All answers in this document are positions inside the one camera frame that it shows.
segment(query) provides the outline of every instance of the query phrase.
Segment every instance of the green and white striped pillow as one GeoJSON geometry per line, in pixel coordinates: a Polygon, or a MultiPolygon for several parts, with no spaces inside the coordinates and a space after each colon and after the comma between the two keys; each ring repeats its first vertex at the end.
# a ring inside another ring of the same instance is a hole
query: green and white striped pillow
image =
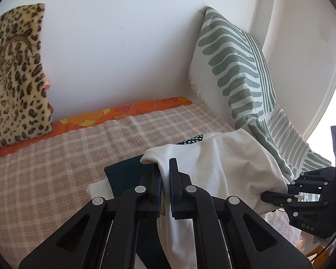
{"type": "MultiPolygon", "coordinates": [[[[276,159],[292,181],[301,172],[331,163],[311,151],[276,96],[257,40],[207,7],[190,66],[193,89],[235,129],[249,132],[276,159]]],[[[317,196],[305,196],[315,200],[317,196]]]]}

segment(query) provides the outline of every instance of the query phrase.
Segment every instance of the beige checkered blanket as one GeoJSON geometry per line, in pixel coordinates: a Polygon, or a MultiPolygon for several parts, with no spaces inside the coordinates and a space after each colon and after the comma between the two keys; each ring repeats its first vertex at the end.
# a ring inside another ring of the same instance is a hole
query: beige checkered blanket
{"type": "Polygon", "coordinates": [[[110,120],[0,159],[0,252],[20,261],[84,206],[105,166],[206,132],[233,129],[200,104],[110,120]]]}

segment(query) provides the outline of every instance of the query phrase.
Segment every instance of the orange bed sheet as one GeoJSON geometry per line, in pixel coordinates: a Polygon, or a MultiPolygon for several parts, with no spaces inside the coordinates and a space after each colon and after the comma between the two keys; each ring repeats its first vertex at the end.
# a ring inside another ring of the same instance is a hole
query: orange bed sheet
{"type": "Polygon", "coordinates": [[[172,97],[155,101],[128,104],[114,108],[107,108],[95,112],[65,118],[60,121],[54,122],[52,125],[52,131],[47,135],[0,148],[0,158],[8,154],[15,153],[19,149],[27,147],[38,141],[55,137],[71,130],[85,128],[88,126],[97,126],[108,120],[119,120],[127,116],[136,116],[190,104],[192,104],[192,102],[185,97],[172,97]]]}

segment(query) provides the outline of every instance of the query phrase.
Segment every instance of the leopard print pillow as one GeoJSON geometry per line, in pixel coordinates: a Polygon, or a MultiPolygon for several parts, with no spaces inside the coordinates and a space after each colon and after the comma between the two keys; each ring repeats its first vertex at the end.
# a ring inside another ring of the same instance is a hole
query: leopard print pillow
{"type": "Polygon", "coordinates": [[[40,58],[44,9],[20,6],[0,17],[0,148],[52,130],[40,58]]]}

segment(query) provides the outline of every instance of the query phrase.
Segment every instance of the silver screw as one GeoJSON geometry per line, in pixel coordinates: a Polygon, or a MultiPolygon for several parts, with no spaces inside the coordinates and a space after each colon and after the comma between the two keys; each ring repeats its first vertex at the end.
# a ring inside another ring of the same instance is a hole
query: silver screw
{"type": "Polygon", "coordinates": [[[103,198],[102,197],[95,197],[92,199],[92,203],[94,205],[101,205],[103,203],[103,198]]]}
{"type": "Polygon", "coordinates": [[[137,186],[134,191],[136,191],[137,193],[143,193],[145,192],[145,187],[144,186],[137,186]]]}
{"type": "Polygon", "coordinates": [[[186,190],[187,192],[194,193],[195,191],[197,191],[197,188],[196,188],[196,186],[189,185],[189,186],[187,186],[187,187],[185,188],[185,190],[186,190]]]}
{"type": "Polygon", "coordinates": [[[239,198],[236,196],[229,197],[228,201],[229,203],[234,204],[234,205],[239,204],[240,202],[239,198]]]}

